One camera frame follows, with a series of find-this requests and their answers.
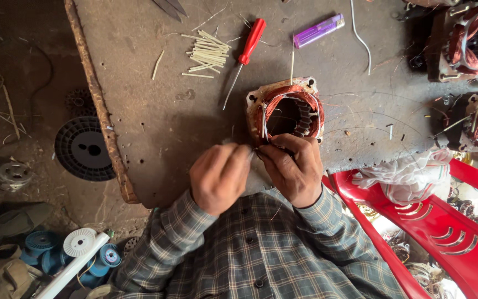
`white plastic pipe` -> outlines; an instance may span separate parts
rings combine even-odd
[[[53,299],[69,282],[75,277],[80,269],[103,247],[110,237],[105,233],[96,236],[91,250],[85,255],[76,257],[45,289],[36,297],[36,299]]]

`wooden edge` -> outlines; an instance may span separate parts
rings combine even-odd
[[[95,73],[95,68],[91,62],[91,55],[88,50],[88,44],[86,43],[86,39],[84,37],[84,31],[82,30],[82,26],[80,24],[80,18],[76,12],[75,2],[73,2],[73,0],[64,0],[64,2],[67,18],[70,21],[73,35],[75,35],[76,46],[79,49],[82,66],[84,67],[84,72],[86,73],[93,103],[97,109],[97,117],[99,118],[99,122],[101,124],[106,148],[108,149],[108,154],[116,173],[117,182],[119,183],[119,188],[121,189],[121,195],[126,203],[138,204],[140,201],[137,200],[137,196],[134,194],[132,182],[130,182],[129,176],[126,173],[125,165],[123,164],[121,154],[117,148],[117,136],[112,130],[113,126],[110,122],[110,115],[103,97],[103,90],[101,89],[101,85],[99,84],[99,80],[97,79],[97,75]]]

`hand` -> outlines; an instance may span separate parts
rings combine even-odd
[[[276,188],[297,208],[313,205],[322,193],[324,172],[316,138],[281,134],[270,141],[272,145],[262,145],[259,150]],[[294,159],[276,146],[293,152]]]
[[[191,195],[206,213],[218,216],[245,191],[252,148],[229,143],[214,145],[196,160],[189,171]]]

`scissors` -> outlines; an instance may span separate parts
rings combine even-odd
[[[178,22],[182,23],[182,19],[176,13],[176,10],[181,12],[184,16],[189,17],[188,14],[185,12],[182,4],[178,2],[178,0],[154,0],[156,4],[158,4],[169,16],[175,18]]]

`screwdriver handle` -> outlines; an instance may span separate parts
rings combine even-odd
[[[265,30],[266,26],[267,23],[264,19],[256,20],[256,23],[254,23],[254,27],[252,27],[252,31],[250,31],[248,40],[246,41],[246,45],[244,46],[243,54],[239,56],[239,63],[242,63],[243,65],[248,65],[248,63],[250,62],[250,55],[252,55],[252,52],[258,45],[258,42],[261,39],[261,36],[263,35],[263,31]]]

